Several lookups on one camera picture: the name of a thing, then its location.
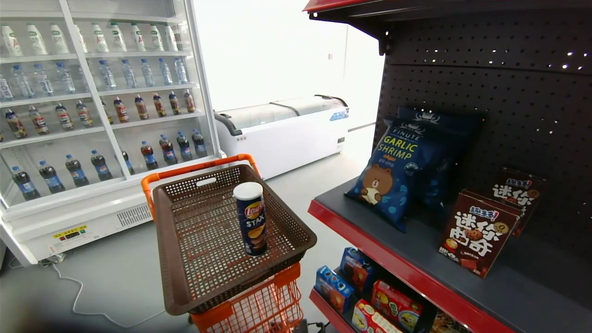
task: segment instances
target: white milk bottle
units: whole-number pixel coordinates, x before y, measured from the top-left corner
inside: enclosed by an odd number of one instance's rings
[[[63,55],[70,53],[62,29],[55,22],[50,23],[50,29],[52,31],[53,50],[55,54]]]
[[[119,29],[119,25],[111,22],[111,33],[113,34],[113,51],[127,51],[126,41],[123,39],[123,34]]]
[[[33,53],[36,56],[46,55],[47,49],[45,48],[45,41],[43,41],[43,37],[39,30],[33,23],[27,23],[27,31],[29,35],[29,40],[31,40],[31,46],[33,47]]]
[[[134,44],[136,44],[138,51],[146,51],[146,46],[144,45],[144,38],[142,37],[142,32],[140,28],[138,28],[137,23],[131,24],[131,31],[134,34]]]
[[[178,51],[175,33],[169,24],[165,23],[165,39],[169,51]]]
[[[6,45],[11,57],[22,56],[21,46],[18,44],[14,31],[10,29],[8,24],[2,24],[2,37],[4,38],[4,45]]]
[[[162,45],[162,38],[160,37],[160,32],[158,31],[156,24],[150,25],[150,36],[152,37],[152,45],[154,45],[154,49],[156,51],[164,51],[165,48]]]
[[[80,44],[82,44],[82,51],[84,53],[88,53],[88,49],[86,48],[86,43],[84,42],[84,37],[82,37],[82,33],[80,32],[80,28],[78,27],[78,25],[74,25],[74,29],[76,29],[76,33],[78,35],[78,40],[80,41]]]
[[[93,22],[92,24],[92,33],[95,38],[95,50],[97,52],[109,52],[109,47],[107,46],[107,41],[105,40],[105,35],[103,35],[103,31],[98,23]]]

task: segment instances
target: gray floor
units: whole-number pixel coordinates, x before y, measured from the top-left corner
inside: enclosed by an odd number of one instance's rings
[[[300,305],[308,322],[326,318],[308,299],[316,269],[339,265],[343,249],[349,243],[307,213],[315,196],[359,175],[371,153],[374,127],[350,132],[345,150],[338,155],[278,176],[268,184],[316,233],[317,245],[301,262],[298,285],[303,297]],[[122,325],[132,325],[163,309],[162,289],[155,227],[145,223],[125,232],[76,248],[57,267],[63,276],[83,281],[84,288],[76,310],[103,312]],[[72,313],[79,286],[59,280],[51,267],[30,267],[0,271],[0,332],[17,332],[17,327],[40,316],[64,322],[84,321],[94,327],[117,326],[102,316]],[[161,313],[125,332],[196,332],[185,316]]]

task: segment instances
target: orange basket handle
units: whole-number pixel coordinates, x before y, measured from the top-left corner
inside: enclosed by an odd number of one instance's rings
[[[251,167],[259,175],[259,169],[257,169],[257,165],[255,164],[255,160],[253,159],[253,157],[249,154],[238,154],[236,156],[216,159],[215,161],[184,166],[183,168],[173,169],[169,171],[157,172],[155,174],[149,174],[148,176],[144,177],[141,182],[142,190],[144,191],[144,195],[146,196],[146,201],[148,201],[148,207],[150,207],[152,219],[154,220],[156,218],[156,212],[154,211],[154,202],[152,202],[152,192],[150,191],[151,182],[159,181],[165,178],[174,177],[182,174],[188,174],[190,172],[199,171],[207,168],[218,167],[222,164],[228,164],[245,160],[249,161]]]

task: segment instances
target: lay's logo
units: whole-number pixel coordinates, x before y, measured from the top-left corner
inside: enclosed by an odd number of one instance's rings
[[[263,203],[261,201],[254,202],[244,209],[244,215],[249,219],[256,219],[263,210]]]

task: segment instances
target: can lid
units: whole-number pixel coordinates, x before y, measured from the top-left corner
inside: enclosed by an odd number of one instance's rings
[[[263,195],[263,186],[258,182],[248,181],[237,185],[232,194],[238,200],[253,200]]]

